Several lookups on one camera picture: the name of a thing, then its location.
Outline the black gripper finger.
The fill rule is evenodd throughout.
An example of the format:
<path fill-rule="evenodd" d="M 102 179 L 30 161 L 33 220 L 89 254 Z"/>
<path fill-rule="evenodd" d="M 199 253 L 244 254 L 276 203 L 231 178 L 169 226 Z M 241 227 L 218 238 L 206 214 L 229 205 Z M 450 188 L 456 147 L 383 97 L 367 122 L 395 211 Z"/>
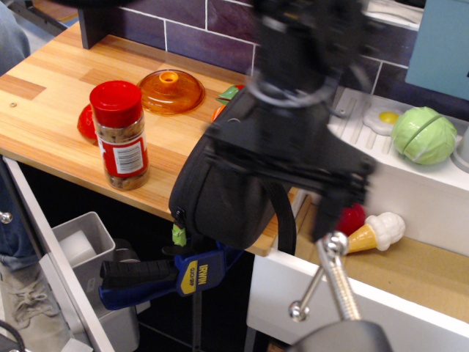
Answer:
<path fill-rule="evenodd" d="M 344 208 L 351 206 L 352 200 L 346 194 L 326 194 L 322 196 L 317 208 L 313 230 L 313 242 L 324 238 L 336 229 Z"/>

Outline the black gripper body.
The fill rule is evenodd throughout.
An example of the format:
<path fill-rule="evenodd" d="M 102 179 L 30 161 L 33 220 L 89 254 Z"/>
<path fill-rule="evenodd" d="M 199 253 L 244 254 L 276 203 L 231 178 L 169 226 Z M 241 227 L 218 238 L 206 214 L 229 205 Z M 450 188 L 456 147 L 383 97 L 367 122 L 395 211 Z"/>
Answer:
<path fill-rule="evenodd" d="M 376 161 L 328 127 L 328 107 L 277 107 L 242 98 L 208 128 L 213 158 L 251 175 L 288 183 L 344 204 L 364 203 Z"/>

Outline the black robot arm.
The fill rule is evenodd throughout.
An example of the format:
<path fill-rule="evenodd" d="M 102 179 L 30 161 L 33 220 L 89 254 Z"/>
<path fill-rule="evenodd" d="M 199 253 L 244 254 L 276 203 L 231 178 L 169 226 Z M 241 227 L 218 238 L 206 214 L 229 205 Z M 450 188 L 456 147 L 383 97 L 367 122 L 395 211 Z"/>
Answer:
<path fill-rule="evenodd" d="M 313 239 L 333 232 L 341 212 L 366 196 L 376 163 L 328 126 L 339 76 L 363 47 L 359 1 L 255 1 L 251 80 L 208 128 L 209 157 L 322 199 Z"/>

